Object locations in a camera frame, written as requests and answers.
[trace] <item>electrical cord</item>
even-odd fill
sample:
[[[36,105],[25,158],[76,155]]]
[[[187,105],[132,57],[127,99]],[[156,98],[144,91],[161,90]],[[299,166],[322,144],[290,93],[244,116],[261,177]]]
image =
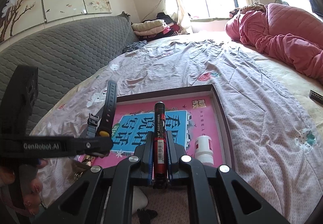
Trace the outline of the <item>electrical cord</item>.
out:
[[[145,20],[146,19],[146,17],[149,15],[149,14],[151,14],[159,5],[160,5],[160,3],[161,3],[161,1],[162,0],[160,0],[159,1],[159,3],[151,10],[151,12],[150,13],[148,13],[140,22],[142,23],[143,22],[143,20]]]

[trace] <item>gray sofa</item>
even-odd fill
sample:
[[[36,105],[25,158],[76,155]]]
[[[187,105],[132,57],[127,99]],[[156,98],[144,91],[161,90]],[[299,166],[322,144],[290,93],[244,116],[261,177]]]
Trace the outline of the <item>gray sofa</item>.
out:
[[[73,87],[138,41],[129,15],[59,24],[29,35],[0,53],[0,100],[18,64],[37,66],[39,94],[27,133]]]

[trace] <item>white cap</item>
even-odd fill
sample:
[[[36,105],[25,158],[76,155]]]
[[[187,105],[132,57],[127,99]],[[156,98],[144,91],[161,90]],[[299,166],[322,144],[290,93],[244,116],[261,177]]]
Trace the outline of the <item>white cap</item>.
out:
[[[214,165],[214,161],[213,161],[213,156],[209,155],[209,154],[204,154],[204,155],[200,155],[195,157],[197,160],[201,161],[201,163],[203,165],[208,165],[208,166],[213,166]]]

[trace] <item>person's finger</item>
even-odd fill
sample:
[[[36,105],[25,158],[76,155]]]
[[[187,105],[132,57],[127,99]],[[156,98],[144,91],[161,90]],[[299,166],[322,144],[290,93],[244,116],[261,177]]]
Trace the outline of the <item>person's finger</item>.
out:
[[[0,183],[12,184],[15,182],[15,174],[13,171],[7,169],[6,167],[0,166]]]
[[[30,182],[30,189],[35,193],[39,193],[43,190],[43,183],[39,180],[38,177]]]
[[[47,160],[45,160],[45,159],[40,159],[40,164],[39,165],[37,165],[37,168],[38,169],[41,169],[41,168],[43,168],[43,167],[45,167],[45,166],[47,166],[48,165],[48,161]]]
[[[27,194],[23,197],[23,199],[24,205],[28,210],[38,207],[41,202],[39,194],[36,193]]]
[[[39,213],[39,207],[33,207],[29,209],[31,215],[37,215]]]

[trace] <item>pink blanket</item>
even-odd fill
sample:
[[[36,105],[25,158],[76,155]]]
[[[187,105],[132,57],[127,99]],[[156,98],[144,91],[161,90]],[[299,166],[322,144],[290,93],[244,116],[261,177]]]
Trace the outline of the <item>pink blanket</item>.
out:
[[[238,13],[225,31],[233,40],[255,46],[323,84],[323,23],[310,13],[270,3],[266,13]]]

